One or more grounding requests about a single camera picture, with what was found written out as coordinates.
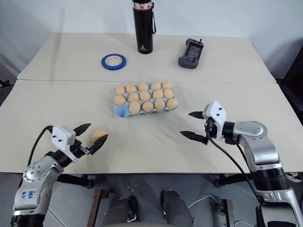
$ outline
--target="wall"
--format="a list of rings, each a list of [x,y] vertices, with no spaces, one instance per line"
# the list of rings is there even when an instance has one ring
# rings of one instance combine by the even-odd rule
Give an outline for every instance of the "wall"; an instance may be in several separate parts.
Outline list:
[[[250,36],[276,78],[303,44],[302,0],[155,0],[157,33]],[[131,0],[0,0],[1,55],[21,71],[51,32],[134,33]]]

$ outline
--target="blue egg carton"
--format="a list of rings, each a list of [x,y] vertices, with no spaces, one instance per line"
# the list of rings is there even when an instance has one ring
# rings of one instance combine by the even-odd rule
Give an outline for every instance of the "blue egg carton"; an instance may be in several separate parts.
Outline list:
[[[135,84],[134,86],[135,86],[135,87],[137,88],[137,90],[138,90],[139,84]],[[149,89],[148,92],[150,93],[150,95],[151,95],[151,97],[152,97],[153,90]],[[140,110],[138,114],[133,115],[133,114],[131,114],[131,113],[129,112],[129,110],[128,110],[129,102],[128,102],[127,100],[128,100],[129,93],[125,93],[123,96],[124,96],[125,99],[126,99],[126,103],[124,104],[124,106],[114,105],[115,117],[127,117],[127,116],[130,116],[130,115],[136,116],[136,115],[138,115],[138,114],[143,114],[143,113],[144,113],[144,114],[150,114],[150,113],[152,113],[152,112],[163,112],[163,111],[165,111],[165,110],[171,111],[171,109],[169,109],[168,107],[165,106],[164,110],[162,110],[162,111],[159,111],[159,110],[156,110],[155,108],[153,108],[153,110],[150,111],[149,113],[146,113],[146,112],[144,112],[143,110]],[[167,98],[163,97],[163,101],[164,101],[165,104],[166,104],[167,100],[168,100]],[[152,102],[152,103],[154,103],[155,99],[151,98],[149,101]],[[139,99],[138,102],[140,103],[141,106],[142,106],[142,104],[144,103],[141,99]]]

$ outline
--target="white table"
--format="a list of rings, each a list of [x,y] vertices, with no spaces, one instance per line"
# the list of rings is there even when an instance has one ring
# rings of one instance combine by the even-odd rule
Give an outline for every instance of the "white table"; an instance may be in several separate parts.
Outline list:
[[[188,38],[203,39],[195,70],[179,67]],[[275,83],[250,39],[155,35],[151,54],[137,51],[134,35],[52,34],[18,79],[174,83]],[[126,66],[108,71],[101,59],[110,53],[126,57]]]
[[[18,80],[0,108],[0,171],[23,172],[29,152],[46,125],[75,128],[91,123],[80,136],[104,128],[109,137],[97,153],[84,156],[67,173],[238,173],[212,144],[203,145],[179,131],[203,133],[204,121],[188,116],[218,100],[228,121],[264,123],[286,172],[302,171],[303,128],[277,84],[175,83],[179,107],[172,112],[115,118],[113,89],[119,82]],[[55,148],[50,134],[40,140],[33,161]],[[222,144],[248,172],[235,146]]]

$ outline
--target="gray remote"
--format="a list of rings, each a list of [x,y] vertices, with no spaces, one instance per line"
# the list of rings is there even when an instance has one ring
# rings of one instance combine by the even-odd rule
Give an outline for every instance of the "gray remote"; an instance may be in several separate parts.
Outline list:
[[[200,55],[204,47],[203,43],[194,39],[186,40],[186,50],[182,57],[179,57],[179,66],[186,69],[195,69],[198,66]]]

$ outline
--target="egg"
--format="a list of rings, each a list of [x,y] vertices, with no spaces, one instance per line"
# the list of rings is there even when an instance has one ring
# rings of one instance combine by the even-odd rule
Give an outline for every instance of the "egg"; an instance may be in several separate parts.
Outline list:
[[[100,139],[102,136],[105,136],[107,134],[107,132],[104,129],[96,129],[93,131],[92,135],[91,135],[91,140],[94,142],[96,142],[98,139]]]
[[[134,93],[131,93],[129,96],[128,96],[128,102],[131,103],[133,101],[138,101],[139,100],[139,95],[134,92]]]
[[[171,89],[165,89],[163,91],[164,97],[167,99],[173,98],[174,97],[174,92]]]
[[[115,88],[115,94],[117,96],[122,96],[125,94],[125,88],[122,85],[119,85]]]
[[[126,99],[123,96],[115,96],[114,103],[118,106],[123,106],[126,103]]]
[[[140,112],[140,103],[137,101],[133,101],[129,104],[128,110],[131,114],[136,115]]]
[[[137,91],[137,88],[134,85],[128,84],[126,86],[126,92],[127,93],[133,93],[133,92],[136,92],[136,91]]]
[[[162,84],[162,88],[165,90],[165,89],[172,89],[172,83],[169,82],[169,81],[165,81],[163,84]]]
[[[152,98],[157,99],[157,98],[163,98],[163,91],[161,90],[155,90],[152,94]]]
[[[153,103],[154,107],[156,110],[162,111],[165,108],[165,103],[163,101],[163,99],[158,98],[155,100],[155,102]]]
[[[139,84],[139,91],[148,91],[150,88],[146,82],[141,82]]]
[[[141,91],[140,92],[140,99],[144,102],[147,102],[151,99],[151,95],[148,91]]]
[[[158,90],[158,89],[161,89],[161,84],[159,82],[154,82],[151,84],[151,90],[155,91],[155,90]]]
[[[153,110],[152,102],[145,102],[142,105],[142,110],[146,113],[150,113]]]
[[[178,106],[178,101],[175,98],[171,98],[166,102],[166,106],[171,109],[174,110],[177,108]]]

